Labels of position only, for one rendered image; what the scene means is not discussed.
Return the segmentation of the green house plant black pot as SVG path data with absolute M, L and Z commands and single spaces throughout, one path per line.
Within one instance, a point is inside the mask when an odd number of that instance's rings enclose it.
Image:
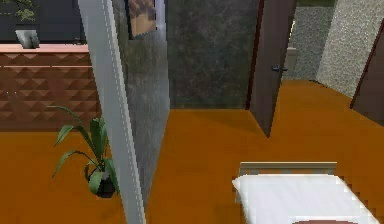
M 92 118 L 89 122 L 89 130 L 86 130 L 80 117 L 72 110 L 65 106 L 56 106 L 56 109 L 70 114 L 76 120 L 77 125 L 63 125 L 58 132 L 54 146 L 58 146 L 72 130 L 77 130 L 86 141 L 94 157 L 77 149 L 69 150 L 60 157 L 52 177 L 56 176 L 70 156 L 74 154 L 82 155 L 88 160 L 88 163 L 84 166 L 84 178 L 88 183 L 89 191 L 99 198 L 111 198 L 114 193 L 119 194 L 120 189 L 114 161 L 107 156 L 109 139 L 104 119 L 102 117 Z

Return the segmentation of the brown patterned chest of drawers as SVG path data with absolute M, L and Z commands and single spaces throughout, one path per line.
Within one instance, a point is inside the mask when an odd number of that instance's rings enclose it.
M 0 44 L 0 131 L 56 131 L 101 115 L 88 47 Z

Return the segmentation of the dark window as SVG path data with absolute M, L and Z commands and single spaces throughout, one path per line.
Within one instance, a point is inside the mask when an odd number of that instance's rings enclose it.
M 86 43 L 78 0 L 32 0 L 33 21 L 14 16 L 16 3 L 0 3 L 0 43 L 18 43 L 16 30 L 36 30 L 43 44 Z

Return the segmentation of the grey potted plant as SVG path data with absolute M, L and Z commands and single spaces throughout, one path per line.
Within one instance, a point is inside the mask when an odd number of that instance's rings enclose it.
M 13 11 L 5 11 L 2 6 L 14 5 Z M 11 16 L 20 22 L 34 22 L 38 6 L 33 0 L 0 0 L 0 16 Z M 23 49 L 39 47 L 38 34 L 35 29 L 16 29 L 16 37 Z

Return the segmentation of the dark brown room door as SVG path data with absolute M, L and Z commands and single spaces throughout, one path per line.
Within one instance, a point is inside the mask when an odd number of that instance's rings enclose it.
M 384 18 L 350 108 L 384 127 Z

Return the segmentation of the framed brown wall picture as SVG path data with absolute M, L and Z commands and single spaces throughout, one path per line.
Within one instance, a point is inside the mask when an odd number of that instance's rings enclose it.
M 156 29 L 155 0 L 127 0 L 127 10 L 131 39 Z

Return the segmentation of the white bed with beige frame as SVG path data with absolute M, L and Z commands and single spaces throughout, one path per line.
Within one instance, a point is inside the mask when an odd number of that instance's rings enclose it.
M 247 224 L 381 224 L 335 162 L 242 162 L 232 180 Z

